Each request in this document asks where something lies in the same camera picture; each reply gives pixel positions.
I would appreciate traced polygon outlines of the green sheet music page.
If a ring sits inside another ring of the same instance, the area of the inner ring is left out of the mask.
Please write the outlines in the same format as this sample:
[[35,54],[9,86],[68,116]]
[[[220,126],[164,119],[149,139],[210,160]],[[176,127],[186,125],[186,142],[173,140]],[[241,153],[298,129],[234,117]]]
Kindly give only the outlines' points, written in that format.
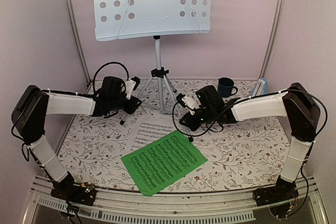
[[121,160],[144,196],[153,196],[207,161],[178,131],[125,155]]

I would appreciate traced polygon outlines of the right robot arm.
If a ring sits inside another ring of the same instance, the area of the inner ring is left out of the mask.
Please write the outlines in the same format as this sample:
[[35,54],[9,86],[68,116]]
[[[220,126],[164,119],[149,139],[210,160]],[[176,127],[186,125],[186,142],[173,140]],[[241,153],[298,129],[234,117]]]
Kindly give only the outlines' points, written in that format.
[[182,107],[189,110],[179,123],[191,131],[196,131],[206,123],[234,124],[269,116],[287,118],[291,143],[283,169],[276,184],[270,188],[256,189],[255,197],[272,197],[276,201],[282,201],[287,196],[296,196],[295,181],[308,161],[313,143],[320,133],[317,127],[324,104],[298,82],[277,92],[227,102],[219,96],[214,86],[201,88],[196,96],[197,101],[184,94],[179,94],[176,98]]

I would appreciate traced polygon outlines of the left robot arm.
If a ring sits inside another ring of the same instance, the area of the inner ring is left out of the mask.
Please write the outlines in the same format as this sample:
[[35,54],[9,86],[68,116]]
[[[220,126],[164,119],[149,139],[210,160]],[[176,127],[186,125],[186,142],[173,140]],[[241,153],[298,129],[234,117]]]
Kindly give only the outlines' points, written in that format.
[[11,114],[12,134],[23,142],[37,165],[67,200],[77,197],[78,188],[47,140],[50,118],[78,115],[109,118],[119,111],[133,114],[141,105],[141,100],[132,94],[139,84],[138,77],[126,81],[106,77],[93,94],[43,90],[36,85],[29,85],[22,94]]

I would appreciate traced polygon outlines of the light blue music stand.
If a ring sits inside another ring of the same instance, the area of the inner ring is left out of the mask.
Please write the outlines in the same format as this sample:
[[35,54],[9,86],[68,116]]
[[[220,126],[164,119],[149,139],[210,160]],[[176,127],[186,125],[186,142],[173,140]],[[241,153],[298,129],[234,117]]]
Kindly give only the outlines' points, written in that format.
[[211,28],[211,0],[93,0],[93,4],[96,40],[153,37],[158,71],[161,36],[205,34]]

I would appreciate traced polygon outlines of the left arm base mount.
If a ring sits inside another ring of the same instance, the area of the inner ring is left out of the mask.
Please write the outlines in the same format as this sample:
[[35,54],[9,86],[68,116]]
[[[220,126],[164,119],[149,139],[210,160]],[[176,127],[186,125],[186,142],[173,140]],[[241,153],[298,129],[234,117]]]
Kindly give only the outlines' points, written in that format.
[[51,190],[51,196],[69,202],[74,202],[86,206],[93,206],[97,191],[89,187],[82,187],[72,182],[67,184],[58,183]]

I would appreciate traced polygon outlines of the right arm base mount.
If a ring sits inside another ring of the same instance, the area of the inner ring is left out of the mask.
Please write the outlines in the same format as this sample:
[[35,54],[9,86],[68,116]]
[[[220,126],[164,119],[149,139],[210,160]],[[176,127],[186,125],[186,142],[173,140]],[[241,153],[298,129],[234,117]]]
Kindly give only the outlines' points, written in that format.
[[271,214],[278,218],[288,218],[297,203],[299,193],[296,183],[277,182],[271,187],[261,187],[253,191],[253,199],[257,206],[271,205],[286,201],[282,205],[271,207]]

